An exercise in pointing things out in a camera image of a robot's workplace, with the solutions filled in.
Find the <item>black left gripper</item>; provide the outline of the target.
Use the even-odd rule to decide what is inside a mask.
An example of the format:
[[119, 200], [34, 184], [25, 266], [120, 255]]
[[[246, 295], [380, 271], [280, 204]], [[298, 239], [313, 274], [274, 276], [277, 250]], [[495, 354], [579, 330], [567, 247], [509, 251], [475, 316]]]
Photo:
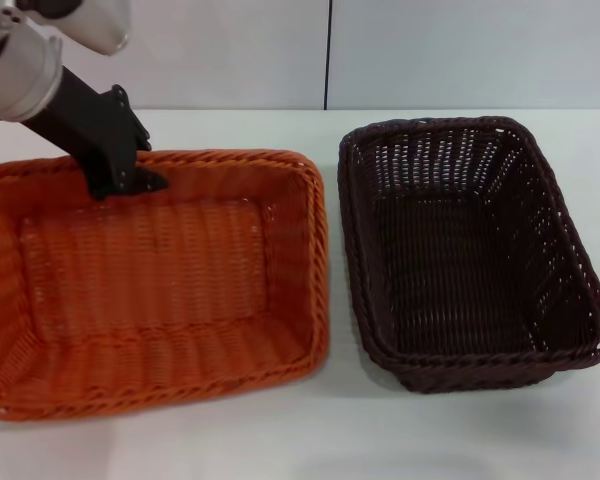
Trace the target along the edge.
[[96, 200], [169, 186], [159, 173], [136, 168], [137, 152], [152, 150], [150, 134], [118, 84], [98, 93], [64, 67], [51, 101], [22, 124], [78, 163]]

